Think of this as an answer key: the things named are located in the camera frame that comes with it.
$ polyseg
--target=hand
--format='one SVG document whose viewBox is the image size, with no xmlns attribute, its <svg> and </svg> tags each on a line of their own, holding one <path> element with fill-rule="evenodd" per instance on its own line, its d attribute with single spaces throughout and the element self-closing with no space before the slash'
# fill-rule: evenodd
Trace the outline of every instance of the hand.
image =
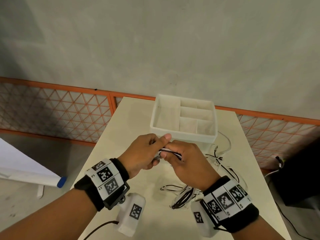
<svg viewBox="0 0 320 240">
<path fill-rule="evenodd" d="M 158 165 L 159 160 L 153 160 L 159 149 L 171 140 L 171 134 L 158 138 L 155 134 L 138 136 L 128 149 L 118 157 L 118 160 L 129 173 L 129 177 L 136 176 L 141 169 L 151 169 Z"/>
<path fill-rule="evenodd" d="M 182 155 L 180 161 L 173 153 L 160 154 L 172 165 L 178 178 L 186 185 L 204 191 L 220 178 L 196 144 L 174 140 L 165 148 Z"/>
</svg>

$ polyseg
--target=person's right hand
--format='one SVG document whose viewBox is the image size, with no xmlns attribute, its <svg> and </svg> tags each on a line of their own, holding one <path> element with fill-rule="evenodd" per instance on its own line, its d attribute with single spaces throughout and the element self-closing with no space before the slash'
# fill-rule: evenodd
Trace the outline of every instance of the person's right hand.
<svg viewBox="0 0 320 240">
<path fill-rule="evenodd" d="M 204 191 L 220 178 L 196 144 L 174 140 L 169 142 L 165 148 L 182 155 L 180 161 L 173 153 L 160 153 L 186 185 Z"/>
</svg>

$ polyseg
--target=concrete floor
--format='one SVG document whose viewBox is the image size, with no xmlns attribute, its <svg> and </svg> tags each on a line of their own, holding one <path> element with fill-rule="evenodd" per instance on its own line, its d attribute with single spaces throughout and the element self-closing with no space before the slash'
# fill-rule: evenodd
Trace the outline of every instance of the concrete floor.
<svg viewBox="0 0 320 240">
<path fill-rule="evenodd" d="M 45 186 L 44 195 L 41 199 L 36 198 L 38 186 L 35 184 L 0 179 L 0 231 L 67 192 L 93 149 L 93 147 L 88 146 L 11 134 L 0 133 L 0 138 L 53 172 L 68 176 L 61 189 Z M 270 184 L 270 190 L 283 213 L 301 235 L 314 240 L 320 239 L 320 230 L 317 227 L 320 225 L 318 211 L 287 207 L 283 204 L 272 184 Z M 292 240 L 305 239 L 295 233 L 285 218 L 283 220 Z"/>
</svg>

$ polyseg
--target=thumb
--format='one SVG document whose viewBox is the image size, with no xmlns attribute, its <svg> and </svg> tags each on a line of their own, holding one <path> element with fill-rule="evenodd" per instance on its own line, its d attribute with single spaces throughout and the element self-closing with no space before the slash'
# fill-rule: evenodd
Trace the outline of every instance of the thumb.
<svg viewBox="0 0 320 240">
<path fill-rule="evenodd" d="M 173 169 L 175 170 L 177 167 L 181 166 L 182 162 L 178 159 L 178 157 L 175 156 L 175 154 L 170 153 L 170 152 L 161 152 L 160 153 L 161 157 L 165 161 L 171 164 Z"/>
<path fill-rule="evenodd" d="M 165 134 L 164 136 L 160 137 L 155 143 L 153 143 L 151 147 L 155 151 L 159 151 L 161 148 L 167 145 L 170 140 L 171 140 L 171 134 Z"/>
</svg>

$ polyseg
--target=white tracker device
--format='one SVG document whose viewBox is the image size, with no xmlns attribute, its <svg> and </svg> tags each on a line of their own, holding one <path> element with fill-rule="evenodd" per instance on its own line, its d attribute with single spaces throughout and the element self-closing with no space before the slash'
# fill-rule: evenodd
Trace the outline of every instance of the white tracker device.
<svg viewBox="0 0 320 240">
<path fill-rule="evenodd" d="M 120 206 L 116 219 L 119 223 L 114 228 L 128 237 L 132 237 L 146 205 L 146 199 L 138 193 L 129 193 L 125 195 L 124 202 L 120 201 L 117 205 Z"/>
<path fill-rule="evenodd" d="M 191 202 L 191 211 L 193 213 L 193 216 L 198 226 L 198 229 L 200 231 L 200 234 L 203 237 L 211 238 L 215 234 L 217 234 L 219 230 L 214 229 L 215 225 L 212 222 L 212 220 L 214 219 L 212 220 L 210 219 L 206 211 L 203 209 L 200 201 L 201 200 Z"/>
</svg>

